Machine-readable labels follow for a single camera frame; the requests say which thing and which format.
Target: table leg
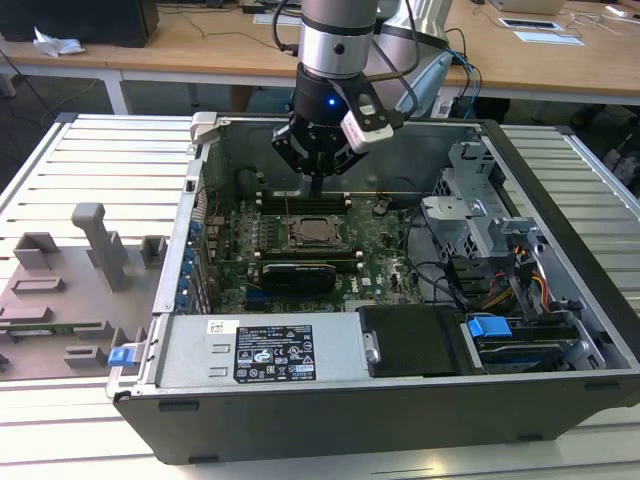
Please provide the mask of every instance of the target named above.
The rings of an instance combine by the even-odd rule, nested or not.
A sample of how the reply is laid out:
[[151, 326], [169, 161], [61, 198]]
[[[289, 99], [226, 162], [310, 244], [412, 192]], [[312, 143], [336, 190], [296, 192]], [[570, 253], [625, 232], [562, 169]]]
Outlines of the table leg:
[[16, 89], [11, 83], [11, 75], [0, 75], [0, 92], [7, 98], [16, 96]]
[[189, 103], [192, 107], [200, 106], [200, 99], [198, 98], [198, 84], [187, 83], [187, 90], [189, 90]]
[[130, 107], [127, 97], [122, 90], [122, 77], [120, 77], [117, 71], [109, 72], [113, 75], [108, 75], [102, 80], [107, 87], [107, 94], [109, 95], [109, 101], [111, 102], [111, 108], [115, 115], [129, 115]]
[[253, 95], [251, 85], [231, 85], [231, 111], [246, 112]]

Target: motherboard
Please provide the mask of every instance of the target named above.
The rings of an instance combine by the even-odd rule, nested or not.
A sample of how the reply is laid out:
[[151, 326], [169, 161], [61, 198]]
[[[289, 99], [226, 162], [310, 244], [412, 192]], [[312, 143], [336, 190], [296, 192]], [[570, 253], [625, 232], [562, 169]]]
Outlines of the motherboard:
[[213, 313], [355, 311], [421, 303], [407, 211], [376, 197], [222, 200], [207, 223]]

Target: computer case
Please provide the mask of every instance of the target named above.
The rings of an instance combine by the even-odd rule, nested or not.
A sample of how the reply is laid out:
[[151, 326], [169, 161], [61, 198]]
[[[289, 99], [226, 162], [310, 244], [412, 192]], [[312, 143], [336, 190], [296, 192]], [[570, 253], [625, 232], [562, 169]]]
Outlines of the computer case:
[[32, 40], [37, 27], [83, 43], [144, 47], [157, 25], [154, 0], [0, 0], [0, 33], [8, 41]]

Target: green circuit board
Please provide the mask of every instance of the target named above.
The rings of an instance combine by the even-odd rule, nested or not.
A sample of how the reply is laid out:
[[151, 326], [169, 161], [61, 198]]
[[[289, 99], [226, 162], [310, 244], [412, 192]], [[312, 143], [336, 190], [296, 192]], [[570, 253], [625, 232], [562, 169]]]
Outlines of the green circuit board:
[[[332, 223], [335, 247], [329, 251], [362, 252], [356, 271], [336, 275], [335, 288], [325, 294], [270, 295], [260, 308], [248, 307], [247, 298], [263, 295], [260, 285], [262, 262], [257, 250], [286, 252], [291, 242], [289, 224], [294, 215], [265, 215], [249, 202], [221, 206], [217, 219], [217, 250], [211, 255], [210, 279], [213, 288], [213, 313], [293, 313], [352, 311], [364, 304], [420, 303], [422, 295], [405, 263], [400, 241], [404, 235], [405, 211], [390, 210], [375, 216], [374, 197], [357, 197], [345, 213], [304, 215], [306, 221], [321, 218]], [[301, 243], [323, 246], [315, 237], [297, 237]]]

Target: black plastic cover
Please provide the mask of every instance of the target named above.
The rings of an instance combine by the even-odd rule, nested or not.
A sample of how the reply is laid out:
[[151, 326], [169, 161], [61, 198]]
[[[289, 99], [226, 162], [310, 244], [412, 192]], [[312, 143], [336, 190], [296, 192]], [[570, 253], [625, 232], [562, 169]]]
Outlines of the black plastic cover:
[[372, 377], [473, 375], [460, 321], [451, 307], [377, 305], [359, 309], [363, 333], [375, 335], [380, 362]]

